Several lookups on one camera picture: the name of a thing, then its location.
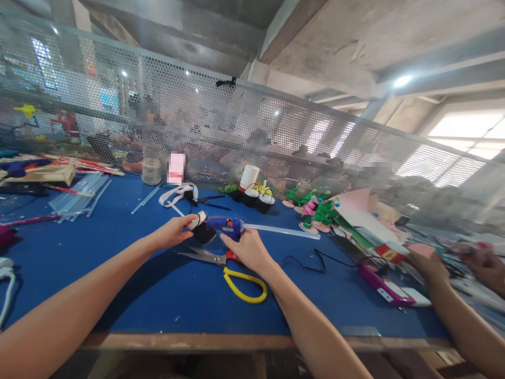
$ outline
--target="perforated metal screen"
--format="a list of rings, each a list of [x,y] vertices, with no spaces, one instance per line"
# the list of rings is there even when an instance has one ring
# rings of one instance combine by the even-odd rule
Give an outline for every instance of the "perforated metal screen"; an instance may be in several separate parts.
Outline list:
[[[170,151],[183,151],[187,179],[196,183],[236,182],[248,163],[261,168],[278,198],[298,182],[302,191],[333,193],[372,185],[405,214],[430,210],[441,187],[463,188],[487,162],[266,87],[240,80],[218,86],[231,78],[0,10],[6,147],[128,171],[139,171],[144,157],[164,162]],[[38,125],[13,110],[23,103],[37,108]],[[151,109],[150,128],[139,128],[142,107]],[[458,213],[453,203],[437,207]]]

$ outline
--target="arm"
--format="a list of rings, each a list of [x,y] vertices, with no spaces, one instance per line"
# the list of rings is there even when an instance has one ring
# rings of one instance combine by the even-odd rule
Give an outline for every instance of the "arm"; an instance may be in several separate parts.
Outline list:
[[[502,378],[505,341],[452,289],[440,257],[411,252],[408,260],[424,277],[433,308],[461,356],[489,379]]]
[[[193,235],[196,215],[168,223],[50,297],[0,335],[2,377],[48,378],[76,350],[130,277],[151,255]]]
[[[225,234],[221,238],[270,285],[314,378],[372,378],[332,323],[270,257],[256,230],[246,229],[239,243]]]

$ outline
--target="hand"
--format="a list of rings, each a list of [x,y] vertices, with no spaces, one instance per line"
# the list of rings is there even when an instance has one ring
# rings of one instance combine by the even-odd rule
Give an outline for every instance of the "hand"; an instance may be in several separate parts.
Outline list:
[[[246,228],[240,242],[235,242],[224,233],[221,233],[221,239],[248,268],[259,275],[275,264],[257,230]]]
[[[505,264],[493,253],[482,253],[483,260],[480,264],[473,260],[471,256],[463,257],[461,260],[472,271],[475,278],[490,290],[496,292],[501,297],[505,296]]]
[[[449,282],[449,272],[438,254],[433,254],[431,258],[409,250],[410,254],[405,259],[410,263],[425,279],[428,286],[444,284]]]
[[[149,248],[152,250],[168,249],[180,244],[182,241],[193,237],[193,232],[185,231],[183,228],[191,224],[191,221],[198,218],[192,214],[184,217],[173,217],[169,222],[145,237]]]

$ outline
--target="fluorescent light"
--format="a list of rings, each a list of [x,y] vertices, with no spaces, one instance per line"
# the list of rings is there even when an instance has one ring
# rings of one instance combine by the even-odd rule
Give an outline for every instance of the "fluorescent light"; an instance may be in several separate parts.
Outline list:
[[[403,87],[404,85],[407,85],[409,83],[409,81],[411,81],[411,80],[412,80],[412,75],[405,75],[405,76],[402,76],[402,77],[399,77],[398,79],[396,79],[393,86],[395,88],[400,88],[400,87]]]

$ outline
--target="forearm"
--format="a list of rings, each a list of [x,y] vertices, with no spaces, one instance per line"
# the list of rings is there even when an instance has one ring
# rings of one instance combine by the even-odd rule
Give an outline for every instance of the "forearm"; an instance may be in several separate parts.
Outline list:
[[[274,292],[314,378],[372,378],[332,323],[278,264],[273,263],[261,275]]]
[[[0,335],[3,378],[47,378],[80,346],[154,251],[139,240],[64,288]]]
[[[505,341],[452,289],[447,281],[428,283],[430,300],[456,349],[489,379],[505,372]]]

